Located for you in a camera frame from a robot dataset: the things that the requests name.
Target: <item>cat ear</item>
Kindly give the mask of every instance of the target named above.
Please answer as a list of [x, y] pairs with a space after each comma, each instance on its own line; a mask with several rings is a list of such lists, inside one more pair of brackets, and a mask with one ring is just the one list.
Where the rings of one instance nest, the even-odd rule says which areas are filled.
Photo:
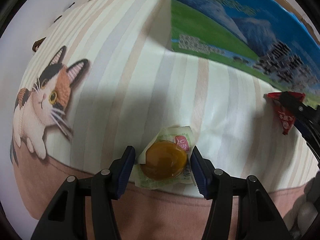
[[67, 69], [70, 86], [72, 86], [80, 78], [81, 74], [88, 68], [88, 66], [89, 61], [87, 59], [82, 59]]
[[61, 63], [64, 58], [64, 55], [66, 54], [66, 51], [67, 51], [66, 46], [63, 46], [61, 49], [59, 49], [59, 51], [56, 53], [56, 55], [54, 55], [54, 57], [50, 61], [49, 66], [53, 64]]

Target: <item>green grass field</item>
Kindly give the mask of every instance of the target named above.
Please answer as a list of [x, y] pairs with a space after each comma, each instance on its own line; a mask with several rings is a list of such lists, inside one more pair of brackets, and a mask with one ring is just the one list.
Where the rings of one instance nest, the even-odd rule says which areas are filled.
[[[172, 26], [172, 39], [179, 39], [180, 34], [187, 34], [190, 36], [198, 37], [204, 44], [210, 44], [221, 49], [232, 51], [244, 57], [257, 60], [258, 56], [252, 51], [244, 42], [233, 35], [225, 27], [221, 26], [214, 20], [210, 19], [201, 12], [177, 1], [171, 0], [171, 26]], [[288, 89], [277, 82], [273, 82], [263, 73], [258, 70], [248, 67], [234, 61], [231, 58], [210, 53], [209, 55], [200, 52], [195, 52], [186, 49], [180, 49], [178, 43], [172, 43], [172, 49], [176, 52], [191, 54], [198, 57], [208, 58], [223, 64], [235, 67], [250, 75], [256, 76], [261, 80], [269, 83], [280, 91], [287, 91]], [[320, 104], [320, 97], [313, 94], [306, 94], [305, 104], [316, 107]]]

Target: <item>pink logo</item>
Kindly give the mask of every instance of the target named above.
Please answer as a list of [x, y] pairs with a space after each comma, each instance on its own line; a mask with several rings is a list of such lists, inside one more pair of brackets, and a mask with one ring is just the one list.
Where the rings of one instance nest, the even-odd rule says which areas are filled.
[[185, 150], [186, 152], [189, 150], [189, 144], [187, 139], [182, 136], [182, 135], [177, 135], [175, 137], [176, 140], [176, 145], [179, 145], [183, 150]]

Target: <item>blue gripper pad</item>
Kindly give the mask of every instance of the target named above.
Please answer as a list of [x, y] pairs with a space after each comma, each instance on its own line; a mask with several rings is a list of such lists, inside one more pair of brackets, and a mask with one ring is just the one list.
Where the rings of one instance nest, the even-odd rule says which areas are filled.
[[119, 199], [124, 193], [136, 158], [136, 151], [132, 146], [127, 146], [121, 159], [114, 160], [110, 166], [112, 172], [113, 199]]
[[195, 146], [190, 158], [191, 170], [195, 177], [198, 190], [205, 199], [210, 199], [208, 186], [212, 182], [212, 173], [202, 158], [199, 150]]

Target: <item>white wall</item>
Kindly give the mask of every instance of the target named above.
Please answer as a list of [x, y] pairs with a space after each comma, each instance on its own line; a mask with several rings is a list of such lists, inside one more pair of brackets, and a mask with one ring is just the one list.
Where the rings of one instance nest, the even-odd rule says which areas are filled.
[[15, 98], [39, 35], [75, 0], [28, 0], [0, 38], [0, 200], [7, 218], [23, 240], [37, 220], [24, 207], [15, 182], [9, 149]]

